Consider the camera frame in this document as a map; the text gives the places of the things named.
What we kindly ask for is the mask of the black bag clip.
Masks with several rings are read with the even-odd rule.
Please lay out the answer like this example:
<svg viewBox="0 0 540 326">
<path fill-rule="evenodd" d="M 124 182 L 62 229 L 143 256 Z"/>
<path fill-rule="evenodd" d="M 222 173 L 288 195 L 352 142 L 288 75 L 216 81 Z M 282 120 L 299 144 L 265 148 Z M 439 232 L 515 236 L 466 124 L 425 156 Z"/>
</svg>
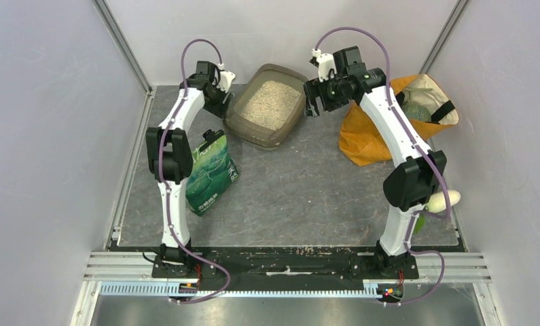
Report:
<svg viewBox="0 0 540 326">
<path fill-rule="evenodd" d="M 204 138 L 204 142 L 202 143 L 202 145 L 208 147 L 210 146 L 211 144 L 213 144 L 214 142 L 216 142 L 218 139 L 220 139 L 222 136 L 225 135 L 225 131 L 224 130 L 217 130 L 217 131 L 213 131 L 213 130 L 207 130 L 202 136 Z"/>
</svg>

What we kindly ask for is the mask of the brown translucent litter box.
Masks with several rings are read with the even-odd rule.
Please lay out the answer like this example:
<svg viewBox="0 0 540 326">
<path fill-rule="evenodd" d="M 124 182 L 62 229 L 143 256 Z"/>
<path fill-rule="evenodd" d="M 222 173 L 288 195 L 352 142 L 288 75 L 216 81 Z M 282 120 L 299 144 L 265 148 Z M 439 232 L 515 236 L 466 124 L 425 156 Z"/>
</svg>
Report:
<svg viewBox="0 0 540 326">
<path fill-rule="evenodd" d="M 275 64 L 262 65 L 223 119 L 227 131 L 265 150 L 280 146 L 306 108 L 308 78 Z"/>
</svg>

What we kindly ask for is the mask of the green cat litter bag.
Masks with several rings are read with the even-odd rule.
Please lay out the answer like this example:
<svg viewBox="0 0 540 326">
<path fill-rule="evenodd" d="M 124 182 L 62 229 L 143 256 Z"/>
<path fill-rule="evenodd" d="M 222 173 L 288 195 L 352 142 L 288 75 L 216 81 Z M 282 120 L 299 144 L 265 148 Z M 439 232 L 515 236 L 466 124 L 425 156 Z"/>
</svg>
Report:
<svg viewBox="0 0 540 326">
<path fill-rule="evenodd" d="M 197 216 L 204 215 L 239 177 L 226 133 L 208 147 L 203 142 L 192 152 L 193 168 L 185 189 L 189 210 Z"/>
</svg>

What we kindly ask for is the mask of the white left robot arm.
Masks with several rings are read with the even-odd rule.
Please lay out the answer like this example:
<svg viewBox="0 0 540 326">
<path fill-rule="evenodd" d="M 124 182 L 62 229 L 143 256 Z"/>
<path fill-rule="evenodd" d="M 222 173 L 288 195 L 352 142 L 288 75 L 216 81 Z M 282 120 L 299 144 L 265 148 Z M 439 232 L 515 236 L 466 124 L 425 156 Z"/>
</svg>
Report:
<svg viewBox="0 0 540 326">
<path fill-rule="evenodd" d="M 185 190 L 193 168 L 187 132 L 201 109 L 223 117 L 234 78 L 223 63 L 197 62 L 196 72 L 179 86 L 177 101 L 168 115 L 145 132 L 149 171 L 158 183 L 162 200 L 164 234 L 156 261 L 168 263 L 178 277 L 189 276 L 195 267 L 194 258 L 185 248 L 190 242 Z"/>
</svg>

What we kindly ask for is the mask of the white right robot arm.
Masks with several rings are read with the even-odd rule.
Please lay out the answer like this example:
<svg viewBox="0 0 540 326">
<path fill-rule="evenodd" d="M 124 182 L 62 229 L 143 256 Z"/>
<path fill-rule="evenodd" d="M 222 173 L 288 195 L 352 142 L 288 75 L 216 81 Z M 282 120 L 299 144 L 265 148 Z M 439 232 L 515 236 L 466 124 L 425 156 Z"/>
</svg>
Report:
<svg viewBox="0 0 540 326">
<path fill-rule="evenodd" d="M 408 255 L 415 214 L 438 189 L 446 156 L 433 151 L 418 135 L 399 107 L 386 72 L 367 69 L 358 47 L 333 54 L 313 49 L 310 63 L 318 76 L 303 85 L 305 114 L 317 117 L 321 111 L 334 111 L 355 101 L 373 121 L 391 155 L 395 168 L 383 183 L 389 214 L 374 258 L 375 272 L 390 278 L 400 271 L 400 260 Z"/>
</svg>

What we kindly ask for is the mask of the orange paper tote bag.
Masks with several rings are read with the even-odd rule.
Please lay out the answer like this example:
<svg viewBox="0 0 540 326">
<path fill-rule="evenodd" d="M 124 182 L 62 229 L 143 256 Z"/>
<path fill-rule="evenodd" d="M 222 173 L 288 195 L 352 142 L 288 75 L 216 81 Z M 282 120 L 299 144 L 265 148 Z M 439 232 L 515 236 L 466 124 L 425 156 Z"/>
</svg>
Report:
<svg viewBox="0 0 540 326">
<path fill-rule="evenodd" d="M 427 107 L 431 122 L 408 119 L 401 108 L 404 104 Z M 429 150 L 428 139 L 458 122 L 456 107 L 432 77 L 400 77 L 350 107 L 342 121 L 338 145 L 359 166 L 385 160 L 398 166 L 406 158 L 419 158 L 421 150 Z"/>
</svg>

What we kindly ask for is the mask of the green knitted ball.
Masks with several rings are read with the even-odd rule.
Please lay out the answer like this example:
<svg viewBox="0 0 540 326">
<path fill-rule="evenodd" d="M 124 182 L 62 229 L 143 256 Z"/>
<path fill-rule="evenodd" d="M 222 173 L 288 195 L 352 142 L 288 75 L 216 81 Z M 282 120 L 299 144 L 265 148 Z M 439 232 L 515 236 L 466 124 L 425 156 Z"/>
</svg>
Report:
<svg viewBox="0 0 540 326">
<path fill-rule="evenodd" d="M 431 122 L 432 114 L 424 105 L 404 104 L 401 108 L 408 119 Z"/>
</svg>

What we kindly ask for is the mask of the white toy radish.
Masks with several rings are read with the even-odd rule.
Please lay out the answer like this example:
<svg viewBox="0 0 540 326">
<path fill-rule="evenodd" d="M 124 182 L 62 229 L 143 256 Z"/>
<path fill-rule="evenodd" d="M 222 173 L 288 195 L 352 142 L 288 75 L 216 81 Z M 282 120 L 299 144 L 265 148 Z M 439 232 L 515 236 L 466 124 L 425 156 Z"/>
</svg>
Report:
<svg viewBox="0 0 540 326">
<path fill-rule="evenodd" d="M 458 204 L 461 200 L 461 193 L 449 189 L 448 190 L 448 196 L 450 199 L 450 207 L 453 207 L 455 204 Z M 433 194 L 429 202 L 426 204 L 424 209 L 422 210 L 421 214 L 419 215 L 416 224 L 414 226 L 413 233 L 417 233 L 422 230 L 422 228 L 425 226 L 425 219 L 427 217 L 435 217 L 438 219 L 446 219 L 447 214 L 447 204 L 446 204 L 446 197 L 444 196 L 443 192 L 438 192 L 436 194 Z"/>
</svg>

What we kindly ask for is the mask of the aluminium frame post left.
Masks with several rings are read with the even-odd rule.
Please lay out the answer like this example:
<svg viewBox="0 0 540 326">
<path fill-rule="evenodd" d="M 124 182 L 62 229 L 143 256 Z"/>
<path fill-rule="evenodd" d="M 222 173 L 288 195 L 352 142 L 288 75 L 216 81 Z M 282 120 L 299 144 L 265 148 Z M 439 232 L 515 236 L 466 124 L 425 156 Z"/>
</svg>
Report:
<svg viewBox="0 0 540 326">
<path fill-rule="evenodd" d="M 122 56 L 125 58 L 128 66 L 136 77 L 140 87 L 147 94 L 150 94 L 153 91 L 153 86 L 149 82 L 148 78 L 142 70 L 141 65 L 136 59 L 132 48 L 127 42 L 125 35 L 119 26 L 118 21 L 116 20 L 113 12 L 111 11 L 111 8 L 109 7 L 108 2 L 106 0 L 93 0 L 92 2 L 98 10 L 98 13 L 100 14 L 103 22 L 105 23 L 113 40 L 118 46 L 119 51 L 122 53 Z"/>
</svg>

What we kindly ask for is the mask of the aluminium frame post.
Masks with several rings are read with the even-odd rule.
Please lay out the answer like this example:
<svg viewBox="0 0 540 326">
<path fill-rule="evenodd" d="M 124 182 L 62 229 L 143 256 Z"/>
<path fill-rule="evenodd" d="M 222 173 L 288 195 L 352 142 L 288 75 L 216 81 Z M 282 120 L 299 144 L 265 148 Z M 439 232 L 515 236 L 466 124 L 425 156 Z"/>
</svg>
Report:
<svg viewBox="0 0 540 326">
<path fill-rule="evenodd" d="M 470 3 L 471 3 L 470 0 L 457 0 L 456 1 L 456 3 L 454 4 L 454 7 L 452 8 L 452 11 L 450 12 L 448 18 L 446 19 L 446 22 L 444 23 L 429 53 L 427 54 L 427 57 L 425 58 L 420 68 L 419 73 L 428 73 L 431 70 L 436 60 L 438 59 L 439 55 L 441 54 L 442 50 L 446 46 L 459 20 L 462 18 L 463 14 L 465 13 L 467 6 Z"/>
<path fill-rule="evenodd" d="M 127 42 L 125 35 L 119 26 L 118 21 L 116 20 L 113 12 L 111 11 L 111 8 L 109 7 L 108 2 L 106 0 L 93 0 L 92 2 L 98 10 L 98 13 L 100 14 L 103 22 L 105 23 L 113 40 L 118 46 L 119 51 L 122 53 L 122 56 L 125 58 L 128 66 L 136 77 L 140 87 L 147 94 L 150 94 L 153 91 L 153 86 L 149 82 L 148 78 L 142 70 L 141 65 L 136 59 L 132 48 Z"/>
</svg>

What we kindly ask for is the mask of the aluminium frame post right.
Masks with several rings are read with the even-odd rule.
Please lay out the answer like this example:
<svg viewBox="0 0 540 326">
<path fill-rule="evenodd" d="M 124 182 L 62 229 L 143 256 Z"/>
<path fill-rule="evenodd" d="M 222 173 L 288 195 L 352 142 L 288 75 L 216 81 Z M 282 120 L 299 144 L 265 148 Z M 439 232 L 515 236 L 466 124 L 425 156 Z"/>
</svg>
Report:
<svg viewBox="0 0 540 326">
<path fill-rule="evenodd" d="M 419 73 L 428 73 L 431 70 L 436 60 L 438 59 L 439 55 L 441 54 L 442 50 L 446 46 L 459 20 L 462 18 L 463 14 L 465 13 L 467 6 L 470 3 L 471 3 L 470 0 L 457 0 L 456 1 L 456 3 L 454 4 L 454 7 L 452 8 L 452 11 L 450 12 L 448 18 L 446 19 L 446 22 L 444 23 L 429 53 L 427 54 L 427 57 L 425 58 L 420 68 Z"/>
</svg>

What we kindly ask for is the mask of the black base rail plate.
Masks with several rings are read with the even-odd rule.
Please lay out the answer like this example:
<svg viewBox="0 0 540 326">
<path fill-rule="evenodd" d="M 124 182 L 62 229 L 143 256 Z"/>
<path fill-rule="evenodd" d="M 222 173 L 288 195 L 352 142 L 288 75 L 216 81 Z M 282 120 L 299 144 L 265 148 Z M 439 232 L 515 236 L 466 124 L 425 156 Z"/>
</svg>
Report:
<svg viewBox="0 0 540 326">
<path fill-rule="evenodd" d="M 201 260 L 179 249 L 114 248 L 127 274 L 142 279 L 198 279 L 201 289 L 229 291 L 353 290 L 363 280 L 417 280 L 422 258 L 388 258 L 378 247 L 196 247 Z"/>
</svg>

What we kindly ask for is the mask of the aluminium front frame rail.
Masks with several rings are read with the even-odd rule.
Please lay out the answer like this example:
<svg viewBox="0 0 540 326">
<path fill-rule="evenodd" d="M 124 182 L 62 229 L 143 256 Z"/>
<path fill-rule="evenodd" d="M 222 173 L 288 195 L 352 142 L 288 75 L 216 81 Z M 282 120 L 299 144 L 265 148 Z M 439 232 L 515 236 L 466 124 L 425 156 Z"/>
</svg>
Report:
<svg viewBox="0 0 540 326">
<path fill-rule="evenodd" d="M 143 257 L 137 252 L 94 252 L 86 265 L 84 280 L 181 280 L 183 276 L 175 264 L 161 268 L 151 263 L 154 255 Z M 421 255 L 396 272 L 383 275 L 372 272 L 371 253 L 319 253 L 314 256 L 286 255 L 273 253 L 245 252 L 236 255 L 219 254 L 218 262 L 231 274 L 232 280 L 247 276 L 331 276 L 335 279 L 365 280 L 429 284 L 440 280 L 443 283 L 491 283 L 492 278 L 485 259 L 480 253 L 444 253 Z"/>
</svg>

